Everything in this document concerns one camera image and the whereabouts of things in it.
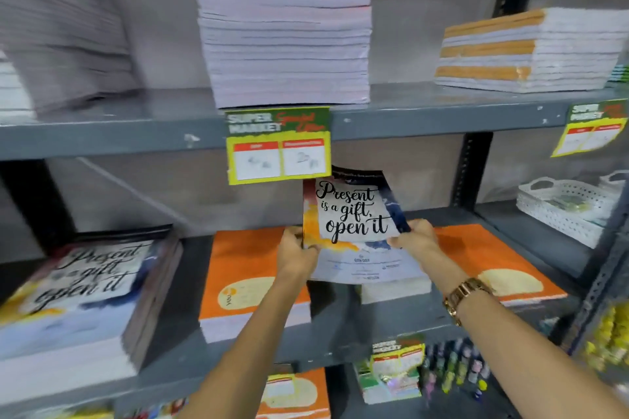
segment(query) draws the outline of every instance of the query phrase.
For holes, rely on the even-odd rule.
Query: basket handle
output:
[[[609,182],[609,180],[613,177],[616,176],[616,174],[629,174],[629,169],[617,169],[615,170],[613,173],[608,174],[607,176],[601,176],[600,179],[602,181],[607,181]]]
[[[555,179],[553,179],[552,177],[538,177],[537,179],[532,180],[531,182],[527,183],[527,184],[523,184],[520,186],[520,189],[523,190],[524,192],[532,192],[532,191],[537,191],[538,189],[542,189],[542,188],[537,188],[537,189],[533,189],[532,186],[536,185],[538,182],[540,181],[546,181],[551,183],[553,186],[555,185],[555,183],[557,181],[555,181]]]

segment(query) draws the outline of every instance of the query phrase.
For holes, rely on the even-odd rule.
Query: hand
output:
[[[436,238],[435,229],[426,219],[410,220],[408,225],[411,232],[399,234],[399,237],[391,237],[387,239],[387,243],[393,248],[404,248],[420,264],[423,263],[425,254],[433,254],[435,251],[441,251],[439,241]]]
[[[301,248],[302,236],[301,227],[286,227],[277,248],[276,279],[281,282],[296,282],[300,288],[315,271],[320,250],[318,246],[306,250]]]

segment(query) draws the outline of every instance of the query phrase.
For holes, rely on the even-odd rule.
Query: person's left hand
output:
[[[319,247],[301,248],[303,229],[286,227],[277,248],[277,279],[297,282],[300,288],[315,271]]]

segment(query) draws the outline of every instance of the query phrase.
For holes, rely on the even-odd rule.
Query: person's left arm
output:
[[[277,276],[232,348],[205,378],[179,419],[255,418],[286,319],[318,250],[301,248],[300,227],[286,227],[277,250]]]

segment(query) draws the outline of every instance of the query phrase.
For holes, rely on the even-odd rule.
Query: notebook with orange spine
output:
[[[217,232],[201,300],[199,322],[207,342],[235,338],[256,311],[277,273],[283,227]],[[310,322],[304,287],[286,326]]]
[[[330,417],[330,401],[325,381],[325,368],[295,374],[294,392],[282,396],[262,396],[258,419],[288,419]]]
[[[567,293],[480,224],[435,229],[439,245],[470,276],[494,289],[503,304],[537,303]]]

